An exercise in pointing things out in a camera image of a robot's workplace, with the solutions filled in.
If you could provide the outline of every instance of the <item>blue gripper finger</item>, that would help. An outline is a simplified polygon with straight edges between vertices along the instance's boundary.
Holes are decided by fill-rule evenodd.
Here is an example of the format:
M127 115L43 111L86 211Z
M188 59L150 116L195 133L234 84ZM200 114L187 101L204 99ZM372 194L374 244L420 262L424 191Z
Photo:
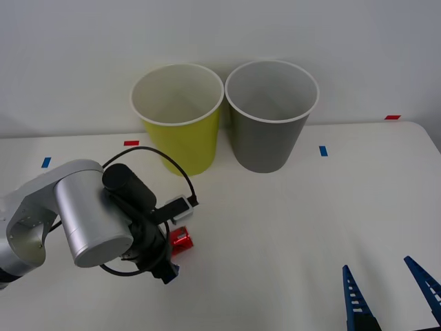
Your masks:
M437 298L441 295L441 285L411 257L405 257L404 262L406 262L412 272L418 286L420 286L421 292L432 309L433 316L441 326L441 305L440 300Z

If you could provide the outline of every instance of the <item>white wall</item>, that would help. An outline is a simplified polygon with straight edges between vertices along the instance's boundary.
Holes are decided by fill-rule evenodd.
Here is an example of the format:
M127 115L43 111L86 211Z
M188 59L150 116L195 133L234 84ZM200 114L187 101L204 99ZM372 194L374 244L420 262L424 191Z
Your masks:
M319 82L309 123L401 114L441 146L440 17L440 0L3 0L0 136L142 131L128 95L152 66L277 58Z

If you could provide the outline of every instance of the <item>black cable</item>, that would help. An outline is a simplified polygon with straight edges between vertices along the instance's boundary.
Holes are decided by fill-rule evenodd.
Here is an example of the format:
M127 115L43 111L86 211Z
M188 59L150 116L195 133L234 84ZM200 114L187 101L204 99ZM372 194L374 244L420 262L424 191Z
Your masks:
M136 146L136 147L132 147L129 148L128 150L124 150L121 153L115 155L114 157L112 157L109 161L107 161L106 163L103 164L103 169L106 169L113 161L115 161L116 159L119 159L120 157L122 157L123 155L134 151L134 150L149 150L150 152L155 152L159 155L161 155L164 159L166 159L167 161L169 161L173 166L176 167L176 169L179 170L179 172L184 176L185 180L188 183L188 186L190 187L190 190L192 191L192 197L194 199L196 199L196 193L194 191L194 187L192 182L190 181L190 178L188 178L188 175L185 173L184 169L181 168L181 166L179 164L177 164L171 157L169 157L168 155L162 153L160 150L157 150L155 148L152 147L147 147L147 146Z
M169 157L168 155L162 153L160 150L157 150L155 148L147 147L147 146L136 146L136 147L133 147L133 148L129 148L128 150L124 150L121 153L119 153L119 154L115 155L114 157L112 157L106 163L104 163L103 164L103 169L106 169L113 161L119 159L123 155L125 155L125 154L127 154L129 152L132 152L134 150L149 150L150 152L155 152L155 153L161 155L164 159L168 160L184 176L185 180L188 183L188 186L190 187L190 191L192 192L192 195L191 195L191 197L188 198L188 201L191 203L192 206L195 206L195 205L198 204L193 184L190 181L190 178L188 177L187 173L185 173L184 169L182 169L181 166L179 164L177 164L171 157ZM168 226L168 222L167 221L164 222L164 225L165 225L165 230L166 230L165 247L164 247L162 253L150 265L148 265L146 268L143 268L143 269L137 270L137 271L132 271L132 272L121 272L121 271L113 270L113 269L107 267L105 264L101 264L100 265L101 269L109 272L110 274L114 274L115 276L120 276L120 277L136 276L137 274L142 274L143 272L150 271L151 269L153 269L165 257L165 255L167 254L167 251L168 251L168 247L169 247L168 243L170 242L170 227Z
M59 221L57 224L53 225L50 230L49 233L52 232L53 230L55 230L57 227L59 227L61 225L61 221Z

